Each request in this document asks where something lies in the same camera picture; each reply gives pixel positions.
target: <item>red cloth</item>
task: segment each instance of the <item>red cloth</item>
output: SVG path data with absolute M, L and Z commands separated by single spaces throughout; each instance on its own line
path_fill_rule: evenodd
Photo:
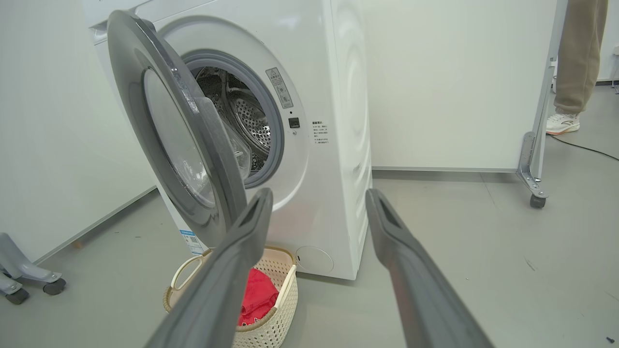
M 271 279 L 261 271 L 252 268 L 247 279 L 238 326 L 251 325 L 262 319 L 275 305 L 278 294 Z

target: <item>white sneaker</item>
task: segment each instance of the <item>white sneaker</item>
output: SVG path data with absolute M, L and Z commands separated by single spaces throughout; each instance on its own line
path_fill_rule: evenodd
M 575 132 L 580 129 L 580 117 L 577 113 L 557 113 L 546 121 L 546 133 L 557 136 L 559 134 Z

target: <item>power cord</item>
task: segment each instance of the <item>power cord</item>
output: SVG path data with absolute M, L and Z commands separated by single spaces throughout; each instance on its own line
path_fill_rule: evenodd
M 567 144 L 567 145 L 572 145 L 572 146 L 576 146 L 576 147 L 580 147 L 581 149 L 585 149 L 585 150 L 589 150 L 589 151 L 593 151 L 593 152 L 597 152 L 598 154 L 602 154 L 602 155 L 604 155 L 604 156 L 608 156 L 608 157 L 610 157 L 611 159 L 614 159 L 614 160 L 619 161 L 619 159 L 618 159 L 618 158 L 616 158 L 616 157 L 614 157 L 614 156 L 611 156 L 611 155 L 609 155 L 609 154 L 605 154 L 605 153 L 603 153 L 603 152 L 601 152 L 601 151 L 594 150 L 594 149 L 590 149 L 590 148 L 588 148 L 588 147 L 584 147 L 584 146 L 580 146 L 580 145 L 576 145 L 576 144 L 572 144 L 571 142 L 566 142 L 566 141 L 563 141 L 563 140 L 561 140 L 561 139 L 559 139 L 559 138 L 557 138 L 557 137 L 555 137 L 554 135 L 551 135 L 551 134 L 548 134 L 548 135 L 549 135 L 551 138 L 553 138 L 553 139 L 555 139 L 555 140 L 558 140 L 558 141 L 560 141 L 560 142 L 562 142 L 562 143 L 564 143 L 564 144 Z

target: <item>laundry basket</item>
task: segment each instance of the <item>laundry basket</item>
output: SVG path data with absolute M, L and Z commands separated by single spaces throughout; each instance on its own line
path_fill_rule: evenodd
M 178 268 L 170 286 L 163 294 L 163 307 L 167 312 L 170 312 L 171 308 L 174 307 L 174 304 L 183 294 L 185 286 L 191 282 L 197 270 L 209 258 L 209 254 L 210 250 L 185 261 Z M 193 262 L 198 262 L 198 266 L 181 285 L 177 285 L 179 274 Z M 254 268 L 269 276 L 275 288 L 279 291 L 279 295 L 275 301 L 275 306 L 258 322 L 236 327 L 232 347 L 278 348 L 282 345 L 288 333 L 297 309 L 298 290 L 295 259 L 285 250 L 265 248 L 262 258 Z

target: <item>washing machine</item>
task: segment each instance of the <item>washing machine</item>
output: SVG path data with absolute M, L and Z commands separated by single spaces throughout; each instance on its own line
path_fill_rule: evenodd
M 217 247 L 268 187 L 267 245 L 301 272 L 356 278 L 372 175 L 354 0 L 86 0 L 84 10 L 193 253 Z

